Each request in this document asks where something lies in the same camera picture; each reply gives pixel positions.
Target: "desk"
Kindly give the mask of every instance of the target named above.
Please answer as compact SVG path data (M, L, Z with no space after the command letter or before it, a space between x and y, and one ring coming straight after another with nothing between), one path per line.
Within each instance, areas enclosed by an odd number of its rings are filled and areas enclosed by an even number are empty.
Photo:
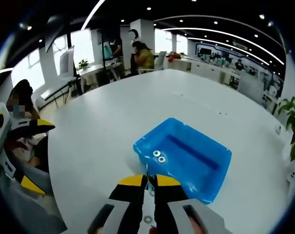
M119 80L120 78L116 75L114 71L114 67L118 67L120 65L121 65L120 62L106 63L106 69L110 70L113 73L113 76L116 80ZM103 64L93 64L85 70L83 69L78 70L78 73L82 78L86 79L90 83L90 76L102 71L103 69L104 69Z
M287 207L278 120L235 90L171 69L102 86L54 112L50 177L66 225L86 233L118 181L142 172L134 142L168 117L232 151L224 183L209 204L227 229L269 233ZM150 201L143 216L153 216L153 207ZM149 226L144 228L140 233L148 233Z

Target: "person sitting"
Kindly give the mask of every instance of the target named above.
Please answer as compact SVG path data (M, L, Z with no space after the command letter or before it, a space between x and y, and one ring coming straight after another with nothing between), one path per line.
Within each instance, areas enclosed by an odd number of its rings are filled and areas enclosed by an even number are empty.
M241 71L244 69L244 64L241 62L241 59L239 59L236 63L235 63L235 67L238 71Z
M29 82L21 80L11 91L6 107L10 114L17 119L40 119L31 100L33 89ZM22 162L28 163L42 171L49 172L48 167L48 136L41 138L27 137L18 140L24 147L15 148L13 154Z
M138 66L139 69L154 69L154 55L151 52L151 49L147 47L147 45L141 41L135 41L132 43L132 47L134 48L134 62ZM138 71L134 71L131 74L127 75L127 77L138 75Z

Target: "computer monitor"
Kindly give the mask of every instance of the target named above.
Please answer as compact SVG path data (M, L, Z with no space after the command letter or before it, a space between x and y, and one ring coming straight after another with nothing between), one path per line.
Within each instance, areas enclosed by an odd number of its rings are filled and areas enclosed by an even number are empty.
M74 77L74 48L70 47L59 59L59 77Z
M206 48L201 48L199 53L201 55L210 55L211 54L211 50L206 49Z

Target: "blue plastic tray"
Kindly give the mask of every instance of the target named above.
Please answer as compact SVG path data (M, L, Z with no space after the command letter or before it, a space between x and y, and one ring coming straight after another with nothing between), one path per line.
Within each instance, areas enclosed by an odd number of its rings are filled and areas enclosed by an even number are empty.
M142 166L151 175L178 180L188 198L213 202L224 181L232 152L190 126L169 118L133 145ZM153 151L165 158L158 162Z

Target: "person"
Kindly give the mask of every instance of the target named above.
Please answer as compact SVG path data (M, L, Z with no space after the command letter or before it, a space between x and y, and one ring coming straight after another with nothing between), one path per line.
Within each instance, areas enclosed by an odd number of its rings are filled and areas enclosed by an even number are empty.
M154 55L151 49L141 41L135 41L132 44L134 48L135 57L134 61L139 69L153 69L154 68Z
M244 64L241 62L241 59L239 59L236 63L235 63L235 67L237 70L241 71L244 69Z
M123 52L122 52L122 40L121 38L115 38L109 40L109 46L113 52L113 57L116 58L116 62L120 62L121 65L115 68L115 71L121 78L125 76Z
M31 100L33 89L26 79L21 80L11 91L6 107L14 118L40 119ZM47 147L48 136L41 138L27 137L18 140L24 147L16 147L13 154L22 162L42 171L49 172Z

